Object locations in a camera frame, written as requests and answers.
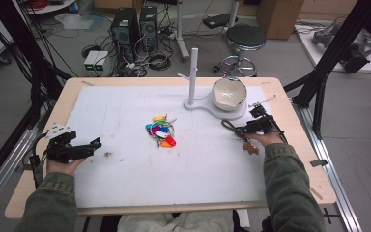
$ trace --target computer tower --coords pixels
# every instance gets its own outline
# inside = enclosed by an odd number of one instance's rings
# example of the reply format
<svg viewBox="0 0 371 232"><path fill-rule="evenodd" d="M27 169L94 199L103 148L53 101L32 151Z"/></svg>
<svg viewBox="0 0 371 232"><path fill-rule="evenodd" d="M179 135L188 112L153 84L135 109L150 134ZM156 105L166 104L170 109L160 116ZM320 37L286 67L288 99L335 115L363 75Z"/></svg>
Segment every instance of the computer tower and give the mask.
<svg viewBox="0 0 371 232"><path fill-rule="evenodd" d="M158 50L157 7L143 6L140 12L140 32L143 51Z"/></svg>
<svg viewBox="0 0 371 232"><path fill-rule="evenodd" d="M118 55L124 56L128 62L136 61L140 49L140 29L135 8L119 8L110 31Z"/></svg>

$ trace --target gray floor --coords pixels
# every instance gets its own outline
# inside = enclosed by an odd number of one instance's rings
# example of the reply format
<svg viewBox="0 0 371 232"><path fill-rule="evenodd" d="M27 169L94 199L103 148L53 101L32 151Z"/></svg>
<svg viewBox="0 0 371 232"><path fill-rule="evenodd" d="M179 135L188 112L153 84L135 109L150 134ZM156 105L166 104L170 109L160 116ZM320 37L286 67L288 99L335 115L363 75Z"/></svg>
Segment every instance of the gray floor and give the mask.
<svg viewBox="0 0 371 232"><path fill-rule="evenodd" d="M97 37L106 36L109 22L96 17L97 28L89 31L63 31L60 25L48 26L54 22L54 16L55 14L48 14L40 18L45 27L56 32L49 40L77 75L85 76L81 49L93 44ZM199 16L185 18L184 31L196 31L200 20ZM254 25L255 18L241 17L240 22ZM200 27L200 33L213 32L215 30L209 30L204 25ZM223 35L212 38L194 37L185 40L185 43L188 50L199 47L197 76L221 76L220 73L213 73L212 67L232 53ZM189 61L183 63L177 45L172 43L172 46L175 52L170 59L170 69L164 72L149 70L147 76L177 76L177 73L188 75ZM287 41L269 40L263 49L247 52L246 56L255 63L258 76L277 77L283 85L313 69L297 35L292 35ZM58 67L69 72L58 57L55 59ZM29 89L30 85L16 64L0 65L0 148L29 106ZM298 91L294 90L288 95L293 97ZM361 229L371 231L371 74L331 73L327 83L322 136ZM17 224L17 221L6 219L4 211L19 177L20 173L15 172L0 193L0 231L13 230ZM327 208L331 215L338 214L334 205L321 208ZM249 214L251 231L261 231L261 220L268 214L268 210L250 210ZM326 220L327 231L345 231L340 218L331 220L332 224ZM81 231L83 223L84 217L80 217L76 231ZM89 231L99 231L100 217L92 218L89 228Z"/></svg>

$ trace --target stool legs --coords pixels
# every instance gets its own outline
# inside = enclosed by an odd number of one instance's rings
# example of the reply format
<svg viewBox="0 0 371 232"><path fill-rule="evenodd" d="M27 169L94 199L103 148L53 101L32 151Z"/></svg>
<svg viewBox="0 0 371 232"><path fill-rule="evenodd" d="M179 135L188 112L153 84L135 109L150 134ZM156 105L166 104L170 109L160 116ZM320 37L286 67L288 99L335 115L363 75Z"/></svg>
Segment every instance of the stool legs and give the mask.
<svg viewBox="0 0 371 232"><path fill-rule="evenodd" d="M248 58L243 57L243 54L244 50L240 50L238 55L226 57L213 67L213 71L216 73L223 69L224 74L228 76L257 76L255 65Z"/></svg>

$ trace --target colorful toy pile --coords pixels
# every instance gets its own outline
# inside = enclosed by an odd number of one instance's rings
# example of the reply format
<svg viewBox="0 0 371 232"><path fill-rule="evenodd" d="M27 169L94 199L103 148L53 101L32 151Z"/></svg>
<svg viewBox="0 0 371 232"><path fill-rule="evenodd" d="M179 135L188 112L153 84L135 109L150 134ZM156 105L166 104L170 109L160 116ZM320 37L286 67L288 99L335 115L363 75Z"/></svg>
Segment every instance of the colorful toy pile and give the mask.
<svg viewBox="0 0 371 232"><path fill-rule="evenodd" d="M158 147L171 148L176 146L174 140L173 122L176 119L167 121L167 115L153 117L152 124L146 125L147 133L156 140Z"/></svg>

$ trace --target white pole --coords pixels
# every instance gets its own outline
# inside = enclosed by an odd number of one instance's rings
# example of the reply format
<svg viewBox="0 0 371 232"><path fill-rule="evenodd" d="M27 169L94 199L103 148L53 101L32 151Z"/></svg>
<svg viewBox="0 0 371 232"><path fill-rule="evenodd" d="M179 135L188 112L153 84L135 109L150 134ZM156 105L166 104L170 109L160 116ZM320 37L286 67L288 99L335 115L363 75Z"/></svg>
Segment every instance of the white pole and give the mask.
<svg viewBox="0 0 371 232"><path fill-rule="evenodd" d="M183 0L177 0L177 31L174 31L177 44L182 53L183 62L189 58L188 50L186 49L185 41L183 40Z"/></svg>
<svg viewBox="0 0 371 232"><path fill-rule="evenodd" d="M194 104L195 78L197 77L198 48L191 50L191 66L189 68L189 98L188 104Z"/></svg>
<svg viewBox="0 0 371 232"><path fill-rule="evenodd" d="M232 0L233 4L231 5L230 20L228 21L228 28L231 28L235 24L238 5L240 5L240 0Z"/></svg>

